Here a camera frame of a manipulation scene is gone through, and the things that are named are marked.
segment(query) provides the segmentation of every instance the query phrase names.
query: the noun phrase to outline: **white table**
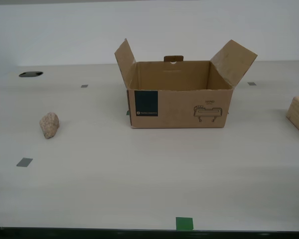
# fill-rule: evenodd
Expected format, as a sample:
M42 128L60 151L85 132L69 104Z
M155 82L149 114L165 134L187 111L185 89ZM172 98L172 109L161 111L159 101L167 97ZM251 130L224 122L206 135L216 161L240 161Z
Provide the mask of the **white table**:
M0 227L299 231L297 95L299 62L256 62L224 128L131 129L117 65L19 67L0 79Z

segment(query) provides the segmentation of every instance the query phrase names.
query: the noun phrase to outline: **dark blue label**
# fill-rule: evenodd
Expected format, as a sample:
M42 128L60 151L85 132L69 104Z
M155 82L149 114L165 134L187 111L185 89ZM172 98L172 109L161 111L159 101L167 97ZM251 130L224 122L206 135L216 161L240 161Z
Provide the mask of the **dark blue label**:
M158 92L135 91L136 116L158 116Z

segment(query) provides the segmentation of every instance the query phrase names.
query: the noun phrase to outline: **printed illustration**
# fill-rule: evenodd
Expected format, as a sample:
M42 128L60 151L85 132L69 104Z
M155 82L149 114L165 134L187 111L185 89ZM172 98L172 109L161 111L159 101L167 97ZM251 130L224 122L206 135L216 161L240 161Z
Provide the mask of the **printed illustration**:
M194 107L194 117L198 117L199 122L202 122L201 117L214 117L212 122L215 122L217 117L221 117L223 110L221 108L206 109L204 106Z

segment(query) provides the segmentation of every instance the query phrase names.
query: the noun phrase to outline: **box flap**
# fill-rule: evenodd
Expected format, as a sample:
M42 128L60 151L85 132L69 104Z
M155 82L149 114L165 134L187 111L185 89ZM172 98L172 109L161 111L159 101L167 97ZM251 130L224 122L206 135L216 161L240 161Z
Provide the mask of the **box flap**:
M235 87L256 57L254 52L230 40L210 61L227 83Z
M136 63L134 55L131 51L130 45L127 39L120 45L120 47L115 52L115 58L118 62L124 83L126 88L129 87L131 80L133 78L132 67Z

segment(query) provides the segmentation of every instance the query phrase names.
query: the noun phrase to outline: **white wall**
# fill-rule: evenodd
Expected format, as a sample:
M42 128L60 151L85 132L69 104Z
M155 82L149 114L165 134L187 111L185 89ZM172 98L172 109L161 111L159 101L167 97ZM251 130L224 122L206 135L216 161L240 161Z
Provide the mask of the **white wall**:
M0 6L0 59L16 65L210 59L229 39L257 60L299 60L299 0L130 1Z

